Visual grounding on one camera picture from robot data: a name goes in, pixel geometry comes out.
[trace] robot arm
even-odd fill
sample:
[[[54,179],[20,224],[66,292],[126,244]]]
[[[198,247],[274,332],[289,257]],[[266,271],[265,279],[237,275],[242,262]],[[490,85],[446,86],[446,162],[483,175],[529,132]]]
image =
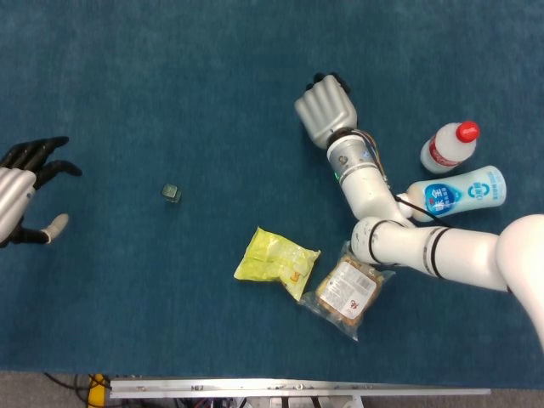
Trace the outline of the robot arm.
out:
[[[326,149],[327,159],[354,216],[392,219],[412,226],[400,213],[385,182],[373,138],[356,128],[357,112],[343,81],[334,75],[321,74],[314,80],[316,84],[308,85],[302,98],[295,102],[295,110],[314,144]]]
[[[58,173],[82,175],[82,171],[68,161],[45,164],[49,155],[66,143],[68,138],[17,144],[0,160],[0,248],[10,242],[48,244],[68,224],[68,215],[60,214],[41,230],[22,226],[26,209],[44,184]]]
[[[500,236],[364,218],[355,225],[351,249],[369,264],[402,264],[437,278],[511,291],[544,348],[544,215],[520,218]]]
[[[379,168],[373,140],[334,76],[316,76],[295,109],[337,175],[354,216],[351,247],[369,264],[402,264],[437,278],[510,290],[544,348],[544,215],[521,218],[500,236],[446,227],[414,228],[400,213]]]

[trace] white plastic bottle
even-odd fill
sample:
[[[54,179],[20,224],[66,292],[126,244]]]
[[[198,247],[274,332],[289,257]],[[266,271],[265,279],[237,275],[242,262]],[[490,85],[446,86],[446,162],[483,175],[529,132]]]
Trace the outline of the white plastic bottle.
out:
[[[486,166],[458,176],[418,181],[398,197],[435,217],[444,217],[478,208],[500,206],[507,198],[507,185],[498,168]],[[401,202],[399,209],[407,218],[412,217],[421,222],[432,220],[425,213]]]
[[[449,172],[474,153],[478,137],[476,122],[448,123],[423,145],[422,165],[431,173]]]

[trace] floor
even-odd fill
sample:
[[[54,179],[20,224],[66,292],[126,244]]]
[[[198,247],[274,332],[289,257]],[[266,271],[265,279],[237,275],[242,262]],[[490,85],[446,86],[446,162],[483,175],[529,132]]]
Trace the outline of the floor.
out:
[[[58,375],[71,383],[73,376]],[[73,391],[64,389],[43,374],[33,372],[0,372],[0,401],[4,408],[84,407]],[[169,400],[156,400],[154,406],[174,407]],[[491,395],[469,397],[379,397],[364,398],[365,408],[542,408],[544,391],[494,390]]]

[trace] small cube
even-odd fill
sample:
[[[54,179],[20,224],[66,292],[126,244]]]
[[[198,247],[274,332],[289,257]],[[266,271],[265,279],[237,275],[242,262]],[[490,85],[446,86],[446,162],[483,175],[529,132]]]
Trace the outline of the small cube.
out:
[[[181,190],[177,185],[164,184],[162,187],[162,196],[170,202],[179,202],[181,199]]]

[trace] yellow plastic bag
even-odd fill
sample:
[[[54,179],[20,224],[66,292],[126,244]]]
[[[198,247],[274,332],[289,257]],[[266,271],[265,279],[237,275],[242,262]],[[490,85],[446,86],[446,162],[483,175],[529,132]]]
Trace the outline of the yellow plastic bag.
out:
[[[235,272],[241,281],[281,281],[297,301],[321,251],[310,251],[281,235],[257,228]]]

